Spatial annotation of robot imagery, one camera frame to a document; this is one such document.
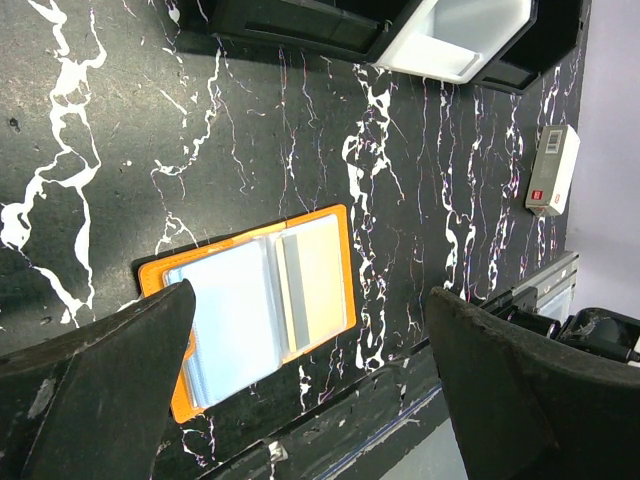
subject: white wall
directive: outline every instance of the white wall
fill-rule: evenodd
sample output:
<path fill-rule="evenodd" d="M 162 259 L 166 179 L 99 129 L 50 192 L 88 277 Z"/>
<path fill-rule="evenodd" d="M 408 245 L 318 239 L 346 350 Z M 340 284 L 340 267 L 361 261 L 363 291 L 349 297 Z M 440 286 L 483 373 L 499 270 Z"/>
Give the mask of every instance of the white wall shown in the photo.
<path fill-rule="evenodd" d="M 640 318 L 639 49 L 640 1 L 593 0 L 567 235 L 580 253 L 574 313 Z"/>

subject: black marble surface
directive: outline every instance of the black marble surface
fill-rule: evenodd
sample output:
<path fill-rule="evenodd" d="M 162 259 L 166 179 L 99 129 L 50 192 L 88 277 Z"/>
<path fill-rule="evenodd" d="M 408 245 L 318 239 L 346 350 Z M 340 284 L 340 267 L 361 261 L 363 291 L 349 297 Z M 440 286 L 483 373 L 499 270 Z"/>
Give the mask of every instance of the black marble surface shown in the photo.
<path fill-rule="evenodd" d="M 134 302 L 141 258 L 351 214 L 358 326 L 168 418 L 158 479 L 212 470 L 417 343 L 431 287 L 486 298 L 563 251 L 566 214 L 524 196 L 541 127 L 577 127 L 585 48 L 516 97 L 219 43 L 179 27 L 197 7 L 0 4 L 0 354 Z"/>

